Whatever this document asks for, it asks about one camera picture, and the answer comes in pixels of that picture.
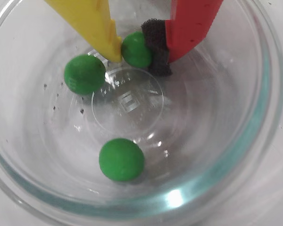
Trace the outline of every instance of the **clear glass bowl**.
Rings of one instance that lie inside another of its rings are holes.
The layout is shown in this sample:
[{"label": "clear glass bowl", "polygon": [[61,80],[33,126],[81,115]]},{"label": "clear glass bowl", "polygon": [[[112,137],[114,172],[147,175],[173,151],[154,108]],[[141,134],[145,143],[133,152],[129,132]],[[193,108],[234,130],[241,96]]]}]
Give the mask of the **clear glass bowl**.
[{"label": "clear glass bowl", "polygon": [[[110,0],[123,38],[168,19],[170,0]],[[66,63],[89,53],[106,84],[80,97],[63,83]],[[0,9],[0,186],[52,223],[187,226],[253,172],[283,103],[283,56],[256,0],[225,0],[207,38],[157,78],[102,58],[42,0]],[[115,183],[101,146],[125,137],[146,170]]]}]

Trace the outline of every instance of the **white table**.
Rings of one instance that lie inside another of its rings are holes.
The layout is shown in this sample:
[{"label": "white table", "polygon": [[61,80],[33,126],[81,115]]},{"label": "white table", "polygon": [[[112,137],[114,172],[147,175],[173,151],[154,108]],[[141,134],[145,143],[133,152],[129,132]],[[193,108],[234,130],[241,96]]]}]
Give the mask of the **white table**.
[{"label": "white table", "polygon": [[[283,0],[261,2],[283,45]],[[18,207],[0,190],[0,226],[26,225],[49,226]],[[273,145],[255,176],[201,225],[283,226],[283,116]]]}]

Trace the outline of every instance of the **black sponge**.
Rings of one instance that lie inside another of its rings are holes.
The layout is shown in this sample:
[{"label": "black sponge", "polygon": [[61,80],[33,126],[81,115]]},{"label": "black sponge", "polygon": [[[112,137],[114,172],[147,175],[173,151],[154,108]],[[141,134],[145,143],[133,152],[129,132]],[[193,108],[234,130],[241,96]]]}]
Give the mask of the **black sponge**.
[{"label": "black sponge", "polygon": [[166,23],[164,20],[150,19],[141,26],[146,46],[154,54],[149,72],[166,77],[172,75],[169,64],[169,49],[166,45]]}]

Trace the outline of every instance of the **green clay ball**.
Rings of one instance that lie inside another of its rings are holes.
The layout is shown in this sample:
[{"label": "green clay ball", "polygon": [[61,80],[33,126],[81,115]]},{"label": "green clay ball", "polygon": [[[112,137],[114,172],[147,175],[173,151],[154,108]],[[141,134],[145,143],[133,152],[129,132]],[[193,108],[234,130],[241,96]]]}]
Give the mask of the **green clay ball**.
[{"label": "green clay ball", "polygon": [[122,55],[129,65],[137,68],[149,67],[153,60],[152,51],[146,46],[142,32],[132,33],[124,39]]},{"label": "green clay ball", "polygon": [[107,142],[100,152],[100,169],[110,180],[130,181],[143,171],[145,158],[137,144],[127,139]]},{"label": "green clay ball", "polygon": [[66,65],[64,80],[72,92],[88,95],[104,84],[105,73],[106,68],[98,58],[80,55]]}]

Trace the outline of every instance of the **red plastic tong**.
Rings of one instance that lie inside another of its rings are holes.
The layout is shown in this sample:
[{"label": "red plastic tong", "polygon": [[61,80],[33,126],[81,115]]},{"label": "red plastic tong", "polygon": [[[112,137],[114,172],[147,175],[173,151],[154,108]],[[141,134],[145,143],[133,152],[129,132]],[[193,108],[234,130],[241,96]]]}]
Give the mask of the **red plastic tong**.
[{"label": "red plastic tong", "polygon": [[207,35],[223,0],[172,0],[166,20],[166,40],[173,62],[197,46]]}]

